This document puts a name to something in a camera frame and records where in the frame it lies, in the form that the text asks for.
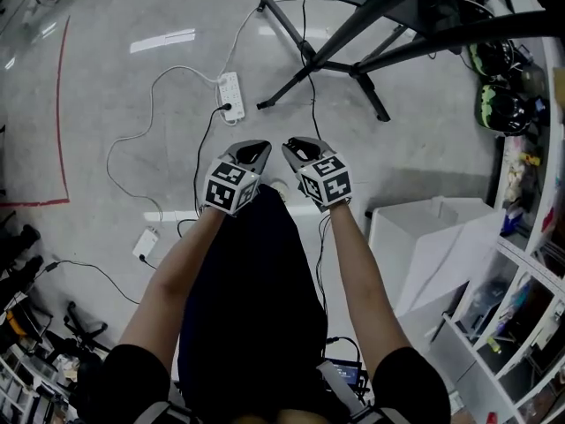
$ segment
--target black cable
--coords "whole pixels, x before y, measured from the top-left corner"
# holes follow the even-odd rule
[[[151,267],[151,269],[157,270],[157,267],[153,267],[149,262],[147,262],[147,259],[145,259],[145,256],[143,254],[139,255],[139,260],[144,264],[148,265],[149,267]]]
[[[459,54],[459,57],[461,58],[461,61],[463,61],[463,64],[465,65],[465,67],[466,67],[467,69],[469,69],[470,71],[475,72],[475,70],[467,64],[467,62],[465,61],[465,58],[463,58],[463,55],[462,55],[462,54]]]
[[[41,275],[43,275],[43,273],[45,273],[45,270],[47,270],[47,267],[45,267],[45,268],[39,273],[39,275],[36,276],[36,277],[31,281],[31,283],[30,283],[30,289],[31,289],[31,286],[32,286],[32,285],[35,283],[35,281],[37,280],[37,278],[39,278]],[[24,292],[19,291],[19,294],[18,294],[18,295],[15,295],[15,294],[14,294],[14,297],[10,300],[10,302],[8,303],[8,306],[5,307],[5,310],[8,311],[8,309],[10,309],[10,308],[13,306],[13,304],[16,305],[15,301],[17,301],[17,300],[18,300],[18,297],[19,297],[20,295],[22,295],[23,293],[24,293]]]
[[[197,220],[196,218],[185,218],[184,220],[180,220],[180,221],[177,223],[177,233],[178,233],[178,236],[179,236],[181,239],[183,238],[183,235],[180,233],[180,224],[181,224],[181,223],[183,223],[183,222],[197,222],[197,221],[198,221],[198,220]]]
[[[304,43],[306,42],[306,0],[302,0],[302,22],[304,24],[304,29],[302,31],[302,43],[300,44],[300,59],[302,60],[302,65],[306,67],[306,61],[304,60]],[[312,120],[314,122],[314,129],[316,130],[316,135],[318,139],[321,140],[320,129],[318,128],[318,121],[316,121],[316,87],[314,86],[314,82],[310,74],[308,74],[308,80],[310,81],[310,85],[312,86]]]
[[[198,147],[198,155],[196,157],[196,171],[194,172],[194,180],[192,181],[192,189],[194,191],[194,210],[197,216],[200,216],[200,205],[198,203],[198,195],[196,194],[196,182],[198,180],[198,170],[200,168],[200,151],[202,150],[202,146],[204,146],[204,141],[206,141],[206,137],[208,136],[208,133],[210,132],[210,128],[212,127],[212,119],[214,118],[215,113],[220,110],[229,110],[229,109],[231,109],[231,104],[226,103],[212,112],[212,114],[210,115],[210,122],[208,123],[206,133],[204,133],[204,137],[202,138],[202,141],[200,142],[200,146]]]
[[[77,262],[77,261],[69,261],[69,260],[56,261],[56,262],[50,263],[50,265],[48,265],[48,266],[42,271],[42,273],[45,272],[45,271],[50,272],[51,270],[53,270],[53,269],[55,269],[56,267],[58,267],[60,264],[65,264],[65,263],[67,263],[67,264],[73,264],[73,265],[78,265],[78,266],[81,266],[81,267],[91,267],[92,269],[98,270],[100,273],[102,273],[102,274],[108,279],[108,281],[110,281],[110,282],[112,283],[112,285],[117,289],[118,292],[120,292],[120,293],[122,294],[122,296],[123,296],[125,299],[131,301],[131,303],[133,303],[133,304],[135,304],[135,305],[138,305],[138,304],[139,304],[138,301],[132,300],[132,299],[130,299],[127,295],[125,295],[125,294],[122,292],[122,290],[117,286],[117,284],[114,283],[114,280],[113,280],[112,278],[110,278],[104,271],[102,271],[102,269],[100,269],[99,267],[96,267],[94,264],[87,264],[86,262]],[[40,274],[35,278],[35,280],[37,280],[37,278],[39,278],[42,273],[40,273]]]
[[[461,375],[459,375],[459,378],[457,379],[457,382],[459,382],[463,377],[465,377],[465,375],[471,370],[471,368],[473,366],[475,366],[477,364],[477,361],[473,361],[473,364],[471,364],[469,367],[467,367],[467,369],[465,370],[465,372],[463,372]]]
[[[355,347],[355,350],[357,351],[357,363],[360,363],[361,362],[361,351],[359,350],[359,346],[357,345],[357,343],[353,339],[351,339],[350,337],[346,337],[346,336],[329,337],[328,339],[326,339],[326,345],[333,344],[334,342],[339,341],[340,339],[342,339],[343,341],[348,341],[348,342],[353,344],[353,346]]]
[[[318,256],[318,262],[316,263],[316,282],[318,283],[318,288],[320,289],[320,294],[322,298],[322,308],[324,309],[324,314],[326,315],[326,339],[328,339],[328,329],[329,329],[329,316],[328,316],[328,302],[326,300],[326,291],[324,290],[324,282],[321,275],[321,262],[322,256],[324,254],[324,241],[326,239],[326,234],[328,232],[328,226],[331,223],[329,216],[325,216],[320,220],[318,224],[318,234],[320,235],[320,256]],[[326,346],[322,350],[322,357],[326,356]]]

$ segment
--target power strip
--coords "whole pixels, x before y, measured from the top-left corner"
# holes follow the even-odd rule
[[[231,110],[226,110],[223,117],[226,121],[239,121],[245,117],[244,103],[241,100],[239,81],[235,72],[227,72],[220,77],[220,97],[222,104],[230,103]]]
[[[159,240],[159,234],[151,226],[147,227],[139,237],[138,243],[133,248],[133,255],[139,259],[140,256],[147,258],[153,247]]]

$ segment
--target tripod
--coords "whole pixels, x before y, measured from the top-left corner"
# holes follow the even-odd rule
[[[445,49],[453,49],[465,45],[503,40],[508,38],[527,38],[535,36],[558,36],[561,30],[555,19],[550,20],[547,11],[532,11],[483,20],[465,26],[456,26],[440,30],[429,39],[418,39],[396,49],[383,53],[406,30],[399,26],[379,47],[367,55],[362,61],[355,64],[343,64],[329,61],[330,58],[341,50],[347,43],[368,28],[375,20],[382,17],[404,0],[366,0],[355,12],[340,26],[334,35],[316,52],[304,40],[297,29],[290,23],[284,12],[274,0],[260,0],[258,12],[263,12],[267,7],[290,38],[302,52],[306,66],[270,99],[257,104],[257,109],[262,110],[274,106],[281,97],[289,92],[295,85],[305,79],[310,73],[321,69],[329,69],[349,74],[361,86],[369,102],[374,107],[380,121],[389,121],[390,116],[384,108],[379,96],[374,91],[374,84],[367,73],[382,67],[400,63],[414,57],[420,57]]]

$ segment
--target gray concrete floor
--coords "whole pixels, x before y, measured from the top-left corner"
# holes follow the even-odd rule
[[[146,128],[149,88],[164,69],[185,64],[215,77],[237,28],[259,0],[60,0],[35,12],[28,8],[30,2],[23,1],[0,35],[0,116],[7,126],[8,198],[30,202],[65,196],[57,150],[56,83],[64,25],[70,17],[60,94],[70,203],[20,208],[18,219],[41,232],[37,250],[47,261],[96,264],[126,294],[139,299],[153,270],[133,257],[132,248],[149,225],[144,213],[155,209],[109,181],[105,171],[109,146],[116,137]],[[281,6],[301,31],[300,2]],[[317,49],[353,7],[311,1],[306,10],[306,37]],[[395,25],[387,19],[377,21],[335,60],[360,60]],[[189,28],[195,30],[192,41],[130,53],[133,42]],[[407,41],[402,37],[397,43]],[[13,58],[13,65],[4,67]],[[255,108],[300,66],[298,51],[281,36],[268,11],[254,13],[228,67],[238,73],[246,117],[235,127],[215,120],[203,150],[202,171],[229,144],[264,138],[274,145],[266,181],[280,178],[290,185],[290,206],[307,204],[295,190],[296,181],[279,147],[291,136],[314,136],[310,85],[304,81],[272,109]],[[376,119],[349,77],[332,72],[313,76],[320,131],[350,163],[355,181],[352,207],[360,224],[365,224],[367,208],[439,194],[484,198],[493,135],[475,122],[478,82],[461,58],[441,52],[434,61],[421,57],[370,75],[392,117],[388,123]],[[196,149],[215,107],[213,88],[190,72],[174,71],[155,87],[154,106],[152,131],[118,145],[110,168],[129,190],[149,194],[164,210],[192,210]],[[316,215],[297,217],[312,267],[320,250],[319,220]],[[176,223],[152,225],[161,238],[148,260],[158,263],[177,240]],[[352,336],[332,244],[330,235],[323,270],[330,335]],[[61,266],[43,275],[37,287],[59,326],[67,301],[73,299],[93,321],[108,323],[105,336],[110,342],[119,339],[135,309],[91,269]],[[347,357],[349,347],[331,350],[330,355]]]

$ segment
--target electronic device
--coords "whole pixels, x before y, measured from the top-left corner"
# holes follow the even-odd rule
[[[231,109],[223,113],[223,117],[225,117],[226,121],[236,123],[240,119],[243,119],[245,117],[244,102],[241,99],[237,74],[235,72],[222,74],[218,87],[220,89],[222,104],[231,104]]]
[[[351,387],[357,387],[360,373],[361,373],[361,363],[355,361],[347,360],[334,360],[331,358],[326,358],[327,361],[331,361],[339,375],[345,380],[345,382]]]
[[[146,259],[158,240],[159,234],[155,228],[151,226],[147,227],[139,237],[138,243],[133,248],[133,255],[138,259]]]

